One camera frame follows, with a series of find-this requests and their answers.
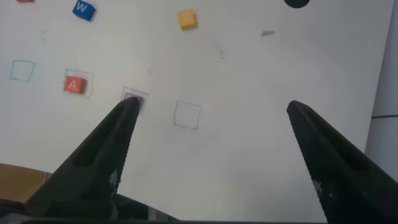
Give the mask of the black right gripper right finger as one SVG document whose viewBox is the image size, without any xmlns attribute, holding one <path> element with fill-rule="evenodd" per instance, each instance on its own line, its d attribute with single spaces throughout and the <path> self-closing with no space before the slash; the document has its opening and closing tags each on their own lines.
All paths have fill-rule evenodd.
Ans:
<svg viewBox="0 0 398 224">
<path fill-rule="evenodd" d="M 328 223 L 397 223 L 397 182 L 311 107 L 287 113 Z"/>
</svg>

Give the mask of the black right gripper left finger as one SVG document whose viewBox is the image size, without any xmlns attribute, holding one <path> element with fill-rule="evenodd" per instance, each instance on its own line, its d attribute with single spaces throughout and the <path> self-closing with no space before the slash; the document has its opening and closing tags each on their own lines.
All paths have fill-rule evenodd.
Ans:
<svg viewBox="0 0 398 224">
<path fill-rule="evenodd" d="M 25 204 L 33 217 L 111 218 L 139 100 L 119 102 Z"/>
</svg>

